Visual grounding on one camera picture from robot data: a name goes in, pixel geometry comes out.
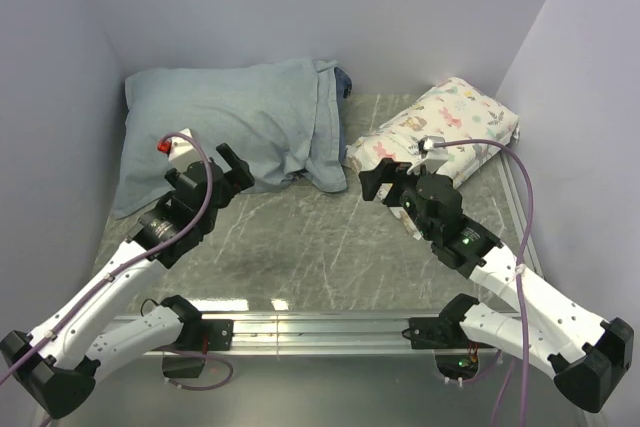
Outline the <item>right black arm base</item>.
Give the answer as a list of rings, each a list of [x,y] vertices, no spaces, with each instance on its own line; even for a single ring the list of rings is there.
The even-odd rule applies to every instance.
[[[474,383],[502,362],[499,350],[470,340],[458,325],[440,317],[411,317],[401,335],[412,350],[434,354],[437,372],[446,383]]]

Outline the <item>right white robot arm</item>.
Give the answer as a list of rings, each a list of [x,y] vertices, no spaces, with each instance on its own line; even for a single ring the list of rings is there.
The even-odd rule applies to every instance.
[[[602,410],[632,364],[634,330],[623,319],[606,320],[572,301],[526,265],[499,237],[464,214],[462,196],[444,175],[415,174],[408,163],[385,158],[358,175],[371,201],[383,185],[384,204],[403,210],[446,267],[488,289],[519,317],[496,312],[460,294],[443,309],[444,341],[493,346],[549,376],[578,408]]]

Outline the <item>blue pillowcase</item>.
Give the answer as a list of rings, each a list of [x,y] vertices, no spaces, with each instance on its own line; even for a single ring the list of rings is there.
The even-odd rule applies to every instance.
[[[345,190],[340,110],[351,87],[336,62],[311,59],[234,69],[154,68],[129,76],[113,216],[127,217],[168,191],[168,162],[157,143],[185,129],[217,163],[217,146],[228,144],[248,163],[255,193],[281,190],[298,177],[323,192]]]

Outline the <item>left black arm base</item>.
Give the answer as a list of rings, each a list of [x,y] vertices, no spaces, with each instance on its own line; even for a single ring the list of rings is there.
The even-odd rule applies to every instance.
[[[169,349],[180,352],[226,352],[231,348],[234,321],[231,319],[204,319],[189,323]],[[182,355],[164,357],[162,373],[171,380],[197,379],[203,372],[206,360]]]

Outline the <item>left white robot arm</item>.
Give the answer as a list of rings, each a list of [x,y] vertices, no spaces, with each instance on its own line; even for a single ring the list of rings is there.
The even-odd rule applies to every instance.
[[[64,307],[29,332],[13,330],[1,354],[14,377],[51,419],[75,411],[112,372],[155,349],[199,353],[212,335],[203,314],[184,297],[163,299],[120,328],[107,327],[152,277],[166,273],[213,231],[217,213],[254,177],[226,144],[216,150],[223,171],[199,149],[164,141],[170,191],[145,212],[114,255]]]

